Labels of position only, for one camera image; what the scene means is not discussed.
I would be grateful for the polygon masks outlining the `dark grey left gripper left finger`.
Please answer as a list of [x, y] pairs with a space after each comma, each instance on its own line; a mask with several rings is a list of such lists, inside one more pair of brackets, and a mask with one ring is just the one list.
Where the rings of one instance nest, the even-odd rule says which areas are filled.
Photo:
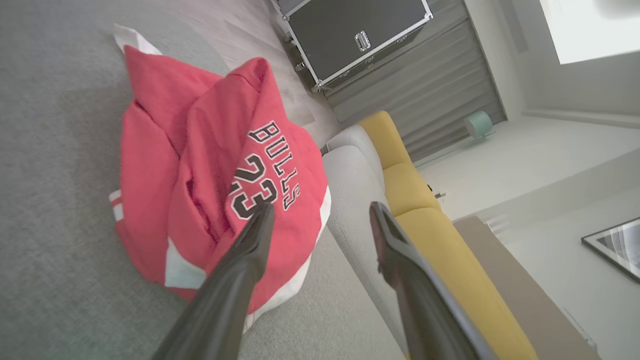
[[235, 360], [254, 289], [268, 263], [275, 210], [259, 205], [153, 354], [154, 360]]

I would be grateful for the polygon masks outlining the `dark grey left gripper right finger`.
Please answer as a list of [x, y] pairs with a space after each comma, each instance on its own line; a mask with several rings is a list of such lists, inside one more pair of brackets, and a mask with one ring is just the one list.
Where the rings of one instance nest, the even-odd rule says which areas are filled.
[[494, 360], [489, 342], [386, 205], [371, 202], [369, 218], [378, 272], [396, 293], [411, 360]]

